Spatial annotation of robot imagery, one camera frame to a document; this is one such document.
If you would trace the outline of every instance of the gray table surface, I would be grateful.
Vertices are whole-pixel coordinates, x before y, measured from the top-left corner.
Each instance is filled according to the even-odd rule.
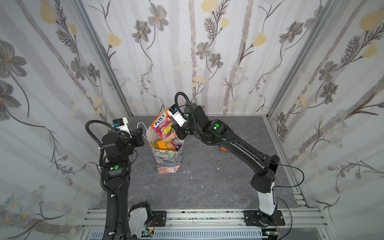
[[[129,129],[138,122],[147,127],[155,116],[133,116]],[[242,139],[256,149],[276,154],[271,137],[262,117],[220,116],[219,118]],[[128,205],[148,201],[152,208],[245,208],[259,206],[257,192],[250,181],[254,172],[230,152],[222,152],[219,146],[208,146],[193,136],[187,136],[180,168],[176,173],[158,174],[156,161],[149,144],[137,147],[137,160],[132,164]],[[281,166],[276,173],[275,185],[289,186]],[[281,197],[288,207],[297,207],[292,189],[275,188],[275,197]],[[106,208],[103,192],[99,209]]]

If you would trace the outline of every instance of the white bag handle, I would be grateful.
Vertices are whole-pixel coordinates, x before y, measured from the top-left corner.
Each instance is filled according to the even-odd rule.
[[[139,124],[140,123],[144,125],[144,128],[147,131],[148,129],[147,129],[147,127],[145,126],[145,124],[143,122],[138,122],[137,125],[136,125],[136,128],[139,128]],[[143,137],[145,137],[145,139],[149,142],[149,140],[147,139],[147,137],[144,134],[143,134]]]

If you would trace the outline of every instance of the floral wallpaper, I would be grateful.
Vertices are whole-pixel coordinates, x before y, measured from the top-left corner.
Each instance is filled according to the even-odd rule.
[[[266,114],[324,0],[83,0],[134,114]]]
[[[96,206],[98,150],[84,125],[124,115],[100,66],[70,2],[0,3],[2,238],[73,239]]]
[[[382,239],[383,52],[384,4],[341,1],[270,118],[337,239]]]

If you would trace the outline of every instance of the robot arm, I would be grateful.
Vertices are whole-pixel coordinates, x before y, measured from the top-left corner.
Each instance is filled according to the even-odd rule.
[[[175,104],[168,110],[168,114],[174,119],[172,127],[178,138],[185,139],[187,135],[200,135],[203,143],[211,146],[219,145],[245,162],[255,173],[250,183],[257,190],[260,201],[259,222],[256,222],[255,225],[267,227],[274,222],[277,210],[272,188],[275,184],[275,174],[280,158],[276,155],[268,156],[257,150],[241,139],[223,121],[219,119],[210,121],[199,105],[189,102],[182,113],[177,106],[178,95],[183,95],[187,104],[189,102],[184,93],[177,93]]]

